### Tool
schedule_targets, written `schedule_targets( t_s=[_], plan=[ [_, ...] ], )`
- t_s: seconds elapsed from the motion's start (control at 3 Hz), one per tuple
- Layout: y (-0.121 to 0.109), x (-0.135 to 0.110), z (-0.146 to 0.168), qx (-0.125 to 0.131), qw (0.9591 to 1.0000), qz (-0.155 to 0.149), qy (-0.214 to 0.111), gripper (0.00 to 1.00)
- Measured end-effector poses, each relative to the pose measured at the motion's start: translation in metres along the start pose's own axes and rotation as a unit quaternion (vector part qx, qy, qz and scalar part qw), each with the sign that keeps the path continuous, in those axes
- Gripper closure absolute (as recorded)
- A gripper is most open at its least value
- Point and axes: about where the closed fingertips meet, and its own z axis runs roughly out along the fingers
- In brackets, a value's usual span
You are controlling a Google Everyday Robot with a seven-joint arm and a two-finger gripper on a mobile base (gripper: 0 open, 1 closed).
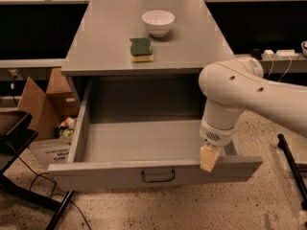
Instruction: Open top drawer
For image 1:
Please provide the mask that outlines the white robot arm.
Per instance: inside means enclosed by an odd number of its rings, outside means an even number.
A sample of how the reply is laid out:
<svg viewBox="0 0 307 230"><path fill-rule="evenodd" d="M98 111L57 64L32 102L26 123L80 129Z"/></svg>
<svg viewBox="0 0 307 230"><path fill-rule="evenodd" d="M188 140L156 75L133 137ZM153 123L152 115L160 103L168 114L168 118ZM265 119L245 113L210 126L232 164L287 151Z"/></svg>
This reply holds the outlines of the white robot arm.
<svg viewBox="0 0 307 230"><path fill-rule="evenodd" d="M307 135L307 87L264 78L253 57L237 57L205 66L199 87L206 97L201 119L201 168L215 167L221 148L231 142L244 110L257 113L302 136Z"/></svg>

